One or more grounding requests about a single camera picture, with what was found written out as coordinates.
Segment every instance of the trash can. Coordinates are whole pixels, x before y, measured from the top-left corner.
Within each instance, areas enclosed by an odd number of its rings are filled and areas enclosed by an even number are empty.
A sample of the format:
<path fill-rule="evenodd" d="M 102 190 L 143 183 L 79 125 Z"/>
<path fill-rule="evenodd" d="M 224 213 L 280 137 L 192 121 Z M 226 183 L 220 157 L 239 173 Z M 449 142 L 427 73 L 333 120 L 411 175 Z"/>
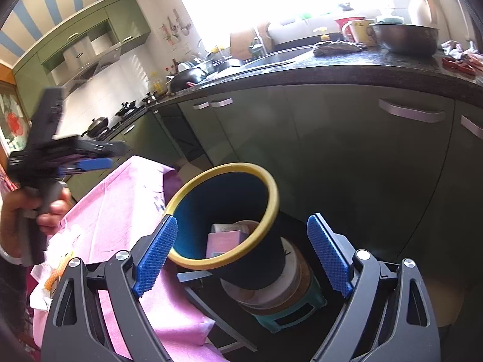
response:
<path fill-rule="evenodd" d="M 185 184 L 166 207 L 165 214 L 178 222 L 178 237 L 168 257 L 183 268 L 208 270 L 243 289 L 262 289 L 285 266 L 280 236 L 270 230 L 278 211 L 277 184 L 264 168 L 232 163 L 207 170 Z M 259 225 L 236 248 L 205 258 L 212 224 L 244 220 Z"/>

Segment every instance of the green stool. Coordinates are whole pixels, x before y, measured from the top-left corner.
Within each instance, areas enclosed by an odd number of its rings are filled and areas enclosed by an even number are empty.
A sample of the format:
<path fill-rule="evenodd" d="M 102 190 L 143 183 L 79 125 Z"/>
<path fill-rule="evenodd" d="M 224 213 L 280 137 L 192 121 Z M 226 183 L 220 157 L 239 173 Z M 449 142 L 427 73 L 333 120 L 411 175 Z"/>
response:
<path fill-rule="evenodd" d="M 290 321 L 289 318 L 287 320 L 281 320 L 283 318 L 287 318 L 292 313 L 295 313 L 297 310 L 305 306 L 305 304 L 309 304 L 312 309 L 310 309 L 310 311 L 305 313 L 302 317 L 299 317 L 294 321 Z M 307 292 L 292 306 L 288 307 L 285 310 L 282 310 L 281 312 L 274 313 L 268 316 L 258 316 L 253 312 L 250 313 L 253 317 L 256 318 L 256 320 L 260 323 L 262 327 L 267 328 L 272 334 L 276 334 L 284 328 L 292 327 L 301 323 L 302 321 L 305 321 L 313 313 L 315 313 L 315 311 L 317 311 L 321 307 L 324 307 L 325 305 L 327 305 L 327 300 L 322 295 L 322 290 L 320 289 L 319 282 L 312 274 L 310 286 L 307 289 Z"/>

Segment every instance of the metal screw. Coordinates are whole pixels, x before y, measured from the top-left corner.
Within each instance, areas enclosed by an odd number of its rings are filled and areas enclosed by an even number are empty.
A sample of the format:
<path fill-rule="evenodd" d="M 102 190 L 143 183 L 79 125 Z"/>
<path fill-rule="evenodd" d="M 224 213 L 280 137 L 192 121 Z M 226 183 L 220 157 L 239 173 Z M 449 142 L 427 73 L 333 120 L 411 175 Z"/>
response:
<path fill-rule="evenodd" d="M 404 265 L 408 268 L 416 267 L 416 263 L 414 262 L 414 260 L 411 260 L 411 259 L 404 260 Z"/>
<path fill-rule="evenodd" d="M 358 250 L 356 253 L 357 257 L 360 260 L 369 260 L 370 259 L 370 253 L 367 250 Z"/>
<path fill-rule="evenodd" d="M 81 261 L 76 257 L 69 261 L 69 267 L 77 267 Z"/>
<path fill-rule="evenodd" d="M 116 260 L 122 261 L 129 257 L 129 252 L 127 250 L 120 250 L 116 253 Z"/>

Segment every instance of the red cup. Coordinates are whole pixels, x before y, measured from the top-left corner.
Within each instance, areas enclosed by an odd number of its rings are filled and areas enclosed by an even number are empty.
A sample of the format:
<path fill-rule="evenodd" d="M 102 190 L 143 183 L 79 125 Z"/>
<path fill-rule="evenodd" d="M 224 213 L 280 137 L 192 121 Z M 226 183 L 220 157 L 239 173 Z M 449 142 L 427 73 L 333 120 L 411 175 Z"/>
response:
<path fill-rule="evenodd" d="M 335 19 L 337 25 L 339 26 L 339 31 L 342 33 L 342 28 L 344 27 L 345 24 L 347 24 L 348 21 L 350 20 L 364 20 L 366 17 L 365 16 L 352 16 L 352 17 L 342 17 L 340 19 Z M 354 42 L 354 37 L 352 36 L 351 29 L 347 27 L 345 29 L 345 34 L 351 40 Z"/>

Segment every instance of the pink tablecloth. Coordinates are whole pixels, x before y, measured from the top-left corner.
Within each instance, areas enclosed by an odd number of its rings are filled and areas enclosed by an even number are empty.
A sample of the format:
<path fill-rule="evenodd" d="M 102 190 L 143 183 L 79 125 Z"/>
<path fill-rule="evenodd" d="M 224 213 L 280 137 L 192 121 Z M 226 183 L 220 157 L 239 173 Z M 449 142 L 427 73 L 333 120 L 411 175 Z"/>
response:
<path fill-rule="evenodd" d="M 167 186 L 181 186 L 170 167 L 134 156 L 100 182 L 66 215 L 61 233 L 82 230 L 66 253 L 86 263 L 108 260 L 121 249 L 131 249 L 137 240 L 154 231 L 165 208 Z M 101 305 L 114 349 L 129 357 L 107 291 L 100 291 Z M 140 299 L 146 316 L 175 362 L 226 360 L 205 343 L 214 321 L 187 300 L 176 278 L 175 265 L 167 260 L 153 289 Z M 47 313 L 35 311 L 34 339 L 41 346 Z"/>

